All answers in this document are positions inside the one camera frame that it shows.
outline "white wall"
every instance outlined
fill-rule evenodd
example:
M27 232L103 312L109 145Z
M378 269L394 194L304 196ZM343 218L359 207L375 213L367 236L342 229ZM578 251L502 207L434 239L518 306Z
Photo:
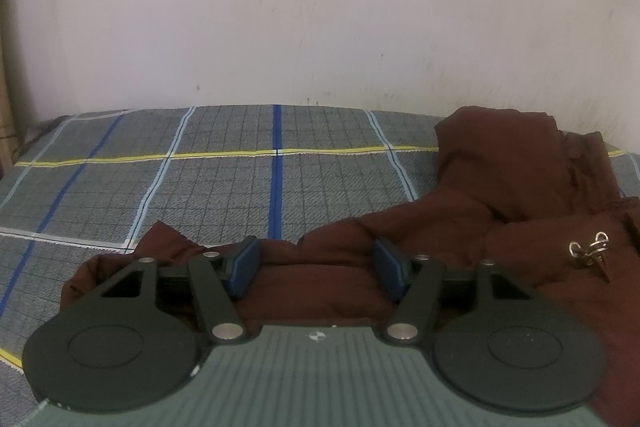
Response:
M21 126L89 110L542 110L640 152L640 0L1 0Z

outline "metal pivot bolt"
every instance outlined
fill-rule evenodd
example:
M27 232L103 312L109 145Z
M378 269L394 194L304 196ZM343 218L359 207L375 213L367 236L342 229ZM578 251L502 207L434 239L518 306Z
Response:
M398 341L408 341L418 335L418 328L412 324L396 323L386 328L386 334Z
M244 328L240 324L225 322L215 326L211 333L221 341L234 341L244 333Z

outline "maroon garment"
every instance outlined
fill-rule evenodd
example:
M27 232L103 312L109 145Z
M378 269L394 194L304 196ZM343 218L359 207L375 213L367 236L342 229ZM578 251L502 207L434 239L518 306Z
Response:
M610 425L640 421L640 201L620 198L599 133L564 135L546 114L466 107L436 126L438 186L419 200L315 229L297 245L262 240L262 265L237 302L261 323L382 325L394 311L372 271L376 237L449 267L494 259L598 332L607 373L591 400ZM612 283L578 268L571 241L609 235ZM225 253L232 245L216 248ZM62 290L61 307L138 257L184 264L205 251L156 223L131 255L98 255ZM194 324L189 303L164 309Z

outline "plaid bedsheet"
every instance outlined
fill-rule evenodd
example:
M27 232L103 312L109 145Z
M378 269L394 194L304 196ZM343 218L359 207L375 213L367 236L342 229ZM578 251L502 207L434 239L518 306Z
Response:
M252 105L64 121L0 181L0 426L35 406L20 354L80 263L132 251L158 219L203 245L295 241L414 200L435 184L439 120ZM640 196L638 156L609 151L621 191Z

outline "dark blue line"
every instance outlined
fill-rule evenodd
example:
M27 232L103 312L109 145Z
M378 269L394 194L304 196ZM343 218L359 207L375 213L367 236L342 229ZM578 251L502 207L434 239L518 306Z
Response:
M104 144L107 143L107 140L111 136L111 133L113 133L113 130L120 123L120 120L122 120L123 117L124 115L121 114L119 115L119 117L117 117L113 121L113 123L107 129L107 132L104 133L104 136L102 136L102 139L97 143L97 145L93 148L93 150L87 155L87 159L93 158L98 153L98 151L102 149ZM76 169L76 171L73 174L71 174L71 177L63 185L63 187L60 188L60 190L56 195L56 198L53 200L53 202L49 206L49 210L47 211L47 214L45 214L45 216L42 218L42 221L38 225L36 229L36 233L44 232L44 229L47 228L49 221L51 221L51 219L53 218L53 215L56 213L56 210L60 206L60 203L62 202L62 198L65 197L66 192L69 190L71 185L73 185L74 182L78 179L78 176L82 173L82 171L84 171L85 167L86 167L86 163L81 164ZM15 267L14 273L12 274L11 279L9 279L9 282L4 290L4 294L2 294L2 299L0 299L0 317L2 317L2 315L4 314L4 310L6 309L6 304L9 301L11 292L14 290L15 283L18 282L18 278L20 277L20 274L22 273L24 266L27 264L27 261L29 260L31 253L33 252L33 248L35 244L36 242L34 240L31 240L29 242L26 250L22 254L20 263L18 263L18 266Z
M282 149L282 106L273 106L271 148ZM271 195L269 200L269 239L282 237L282 156L276 152L271 158Z

